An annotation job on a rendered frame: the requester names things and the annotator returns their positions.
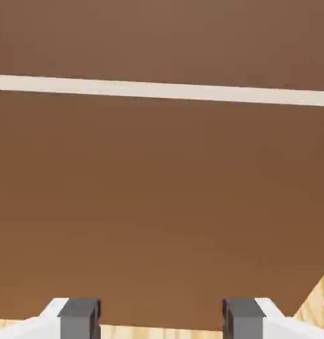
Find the gripper grey white left finger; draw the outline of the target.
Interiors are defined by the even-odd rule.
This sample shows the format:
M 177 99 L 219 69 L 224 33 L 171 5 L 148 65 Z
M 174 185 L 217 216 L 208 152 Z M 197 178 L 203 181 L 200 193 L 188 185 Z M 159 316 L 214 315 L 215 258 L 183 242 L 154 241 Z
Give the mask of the gripper grey white left finger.
M 38 315 L 0 328 L 0 339 L 101 339 L 101 300 L 54 298 Z

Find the brown cabinet door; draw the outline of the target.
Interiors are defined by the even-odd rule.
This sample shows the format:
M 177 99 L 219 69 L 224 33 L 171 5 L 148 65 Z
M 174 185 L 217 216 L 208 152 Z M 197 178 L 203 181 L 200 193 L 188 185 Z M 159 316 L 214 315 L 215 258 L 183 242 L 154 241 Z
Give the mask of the brown cabinet door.
M 0 74 L 324 91 L 324 0 L 0 0 Z
M 0 318 L 292 315 L 324 274 L 324 107 L 0 91 Z

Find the brown wooden cabinet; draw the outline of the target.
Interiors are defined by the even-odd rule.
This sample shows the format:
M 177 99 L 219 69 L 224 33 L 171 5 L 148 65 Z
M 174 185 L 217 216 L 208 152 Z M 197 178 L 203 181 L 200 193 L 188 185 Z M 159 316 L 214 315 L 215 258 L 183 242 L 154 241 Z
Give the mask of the brown wooden cabinet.
M 324 91 L 0 74 L 0 91 L 324 107 Z

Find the gripper grey white right finger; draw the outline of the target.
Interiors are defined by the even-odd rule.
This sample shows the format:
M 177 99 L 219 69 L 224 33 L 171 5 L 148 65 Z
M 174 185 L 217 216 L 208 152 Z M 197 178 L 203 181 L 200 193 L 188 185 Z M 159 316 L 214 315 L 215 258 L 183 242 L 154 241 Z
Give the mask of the gripper grey white right finger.
M 223 339 L 324 339 L 324 329 L 284 316 L 269 298 L 225 298 Z

